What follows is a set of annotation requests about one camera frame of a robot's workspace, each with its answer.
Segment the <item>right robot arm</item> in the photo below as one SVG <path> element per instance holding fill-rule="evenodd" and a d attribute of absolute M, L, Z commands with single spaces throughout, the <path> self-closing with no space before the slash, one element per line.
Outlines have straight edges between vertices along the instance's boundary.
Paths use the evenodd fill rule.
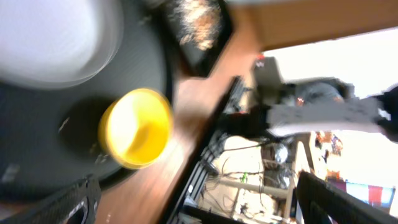
<path fill-rule="evenodd" d="M 257 82 L 255 104 L 247 112 L 223 115 L 220 127 L 230 135 L 270 141 L 312 131 L 349 130 L 381 133 L 397 142 L 397 85 L 365 98 L 355 97 L 353 90 L 337 78 Z"/>

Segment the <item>yellow bowl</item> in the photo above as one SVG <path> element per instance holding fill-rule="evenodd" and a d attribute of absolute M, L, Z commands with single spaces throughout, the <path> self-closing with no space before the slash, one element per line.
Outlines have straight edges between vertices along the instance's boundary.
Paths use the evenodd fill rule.
<path fill-rule="evenodd" d="M 98 125 L 98 141 L 120 166 L 143 169 L 165 151 L 173 122 L 172 107 L 164 95 L 136 89 L 105 110 Z"/>

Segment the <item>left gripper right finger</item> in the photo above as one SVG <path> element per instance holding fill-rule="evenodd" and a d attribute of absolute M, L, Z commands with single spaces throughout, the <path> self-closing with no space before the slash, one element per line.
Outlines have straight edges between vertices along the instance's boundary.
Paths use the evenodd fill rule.
<path fill-rule="evenodd" d="M 306 224 L 397 224 L 397 218 L 378 210 L 308 172 L 301 172 L 296 197 Z"/>

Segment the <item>food scraps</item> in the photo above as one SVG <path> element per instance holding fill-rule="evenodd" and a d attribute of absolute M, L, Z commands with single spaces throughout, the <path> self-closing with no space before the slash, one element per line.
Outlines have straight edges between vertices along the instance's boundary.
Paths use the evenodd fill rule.
<path fill-rule="evenodd" d="M 211 49 L 221 27 L 221 8 L 214 0 L 177 1 L 174 12 L 180 19 L 179 44 L 193 44 L 199 50 Z"/>

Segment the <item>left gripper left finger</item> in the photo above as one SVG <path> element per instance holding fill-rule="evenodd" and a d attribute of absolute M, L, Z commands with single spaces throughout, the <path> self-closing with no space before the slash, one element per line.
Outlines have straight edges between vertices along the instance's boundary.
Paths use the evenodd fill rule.
<path fill-rule="evenodd" d="M 13 216 L 3 224 L 89 224 L 94 223 L 101 198 L 96 178 L 86 177 Z"/>

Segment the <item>grey round plate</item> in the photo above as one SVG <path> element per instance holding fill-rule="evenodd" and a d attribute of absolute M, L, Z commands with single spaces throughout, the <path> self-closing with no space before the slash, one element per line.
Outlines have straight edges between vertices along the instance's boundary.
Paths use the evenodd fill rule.
<path fill-rule="evenodd" d="M 1 0 L 1 82 L 79 85 L 112 61 L 122 38 L 120 1 Z"/>

